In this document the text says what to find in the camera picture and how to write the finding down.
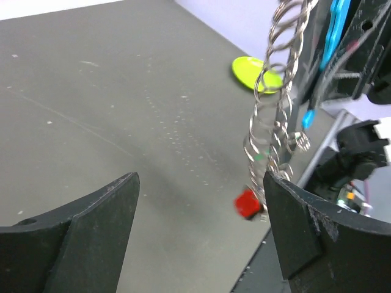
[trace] white wall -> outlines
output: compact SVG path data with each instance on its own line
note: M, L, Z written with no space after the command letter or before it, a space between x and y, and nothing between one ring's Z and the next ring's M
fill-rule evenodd
M122 0L0 0L0 20Z
M264 57L267 47L265 30L270 27L272 14L277 7L276 0L177 2L248 55L260 59Z

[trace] blue cable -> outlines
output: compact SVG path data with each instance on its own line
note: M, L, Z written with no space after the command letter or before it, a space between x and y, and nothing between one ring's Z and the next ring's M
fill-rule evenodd
M326 43L323 51L323 58L319 65L319 75L328 65L331 57L334 55L338 44L340 43L343 27L345 26L346 17L348 16L351 0L333 0L330 13L331 20L329 30L326 35ZM318 101L312 97L307 113L305 113L302 119L303 129L309 129L316 117L316 105Z

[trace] gray table surface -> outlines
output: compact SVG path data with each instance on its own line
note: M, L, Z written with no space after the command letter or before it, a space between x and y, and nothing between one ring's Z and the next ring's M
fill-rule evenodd
M228 292L269 229L232 207L254 103L229 70L242 52L154 0L2 21L0 40L0 225L139 172L118 292Z

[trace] white dust speck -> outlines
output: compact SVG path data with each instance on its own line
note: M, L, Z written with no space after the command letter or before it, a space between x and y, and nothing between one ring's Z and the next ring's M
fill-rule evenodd
M88 64L88 65L91 65L91 66L94 66L94 67L99 67L98 64L95 64L93 62L88 62L88 61L80 61L80 63L83 63L83 64Z

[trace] wire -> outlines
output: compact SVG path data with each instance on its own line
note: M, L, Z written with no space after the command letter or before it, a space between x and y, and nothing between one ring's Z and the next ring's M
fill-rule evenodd
M321 86L319 87L317 93L319 96L323 96L329 84L332 82L335 74L341 69L341 67L345 64L345 62L357 51L357 49L359 49L362 46L362 44L367 40L367 38L373 33L373 31L377 28L378 24L386 15L386 13L389 12L390 7L391 7L391 0L388 0L387 3L384 5L384 7L381 7L381 9L379 10L380 13L378 17L376 17L375 20L372 22L372 27L369 30L365 31L358 40L352 42L350 45L348 45L345 48L345 53L337 61L337 63L331 69L331 71L327 75L325 75L324 80L321 83Z

